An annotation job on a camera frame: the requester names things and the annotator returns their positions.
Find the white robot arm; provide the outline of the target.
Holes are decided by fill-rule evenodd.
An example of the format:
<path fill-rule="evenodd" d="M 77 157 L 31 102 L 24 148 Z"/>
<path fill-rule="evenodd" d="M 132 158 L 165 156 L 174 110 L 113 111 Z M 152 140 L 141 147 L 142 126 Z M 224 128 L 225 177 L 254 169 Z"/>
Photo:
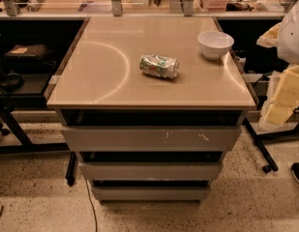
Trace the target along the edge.
<path fill-rule="evenodd" d="M 273 72 L 267 100 L 261 108 L 258 125 L 265 131 L 281 127 L 299 107 L 299 0 L 283 20 L 270 28 L 257 45 L 277 49 L 278 57 L 288 63 L 280 74 Z"/>

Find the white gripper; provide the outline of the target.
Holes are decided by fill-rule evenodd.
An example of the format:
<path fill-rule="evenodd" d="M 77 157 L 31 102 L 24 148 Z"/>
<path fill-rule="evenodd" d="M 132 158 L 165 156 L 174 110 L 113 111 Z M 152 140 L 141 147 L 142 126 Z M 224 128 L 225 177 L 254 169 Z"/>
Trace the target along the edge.
<path fill-rule="evenodd" d="M 281 24 L 277 23 L 261 35 L 256 44 L 262 47 L 276 47 Z M 289 65 L 280 76 L 273 102 L 263 115 L 266 123 L 283 125 L 293 114 L 293 107 L 299 106 L 299 65 Z"/>

